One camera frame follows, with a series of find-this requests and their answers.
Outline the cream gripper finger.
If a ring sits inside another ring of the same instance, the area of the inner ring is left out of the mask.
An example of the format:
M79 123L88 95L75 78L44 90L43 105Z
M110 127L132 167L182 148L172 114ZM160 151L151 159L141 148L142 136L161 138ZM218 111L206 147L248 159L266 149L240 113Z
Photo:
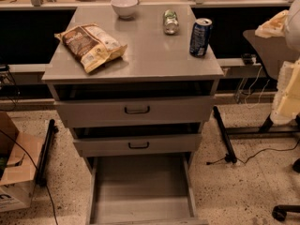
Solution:
M284 37L287 16L288 10L280 11L273 18L259 25L255 35L260 38Z
M271 120L277 125L291 122L300 113L300 60L285 61L279 71Z

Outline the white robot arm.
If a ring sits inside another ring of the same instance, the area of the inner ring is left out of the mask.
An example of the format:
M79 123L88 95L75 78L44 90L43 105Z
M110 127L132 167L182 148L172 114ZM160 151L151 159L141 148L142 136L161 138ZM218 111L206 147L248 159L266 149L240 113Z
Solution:
M300 51L300 0L294 0L288 10L258 26L255 35L261 38L285 37L290 49ZM287 61L279 71L277 92L274 96L270 119L285 125L300 113L300 59Z

